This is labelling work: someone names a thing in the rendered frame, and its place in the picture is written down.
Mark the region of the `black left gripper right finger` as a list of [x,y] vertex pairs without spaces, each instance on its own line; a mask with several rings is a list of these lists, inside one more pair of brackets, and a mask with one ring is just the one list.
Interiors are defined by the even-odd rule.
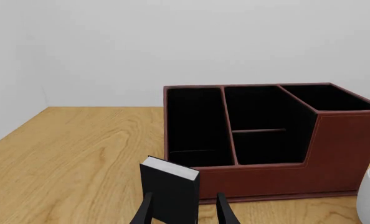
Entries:
[[217,194],[216,211],[218,224],[240,224],[223,193]]

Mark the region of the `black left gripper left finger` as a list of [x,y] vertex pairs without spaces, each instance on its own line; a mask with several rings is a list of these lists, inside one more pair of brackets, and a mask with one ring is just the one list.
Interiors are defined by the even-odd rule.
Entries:
[[153,217],[153,194],[148,192],[130,224],[151,224]]

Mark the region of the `red-brown desk caddy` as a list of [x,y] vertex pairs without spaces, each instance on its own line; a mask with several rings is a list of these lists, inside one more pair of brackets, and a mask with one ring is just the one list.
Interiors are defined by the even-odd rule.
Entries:
[[333,83],[163,89],[164,158],[200,172],[199,203],[356,195],[370,100]]

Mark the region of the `black book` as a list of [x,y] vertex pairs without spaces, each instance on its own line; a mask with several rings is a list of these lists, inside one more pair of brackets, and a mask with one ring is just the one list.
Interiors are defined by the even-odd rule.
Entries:
[[140,174],[143,194],[152,194],[154,219],[166,224],[198,224],[198,170],[148,156],[140,164]]

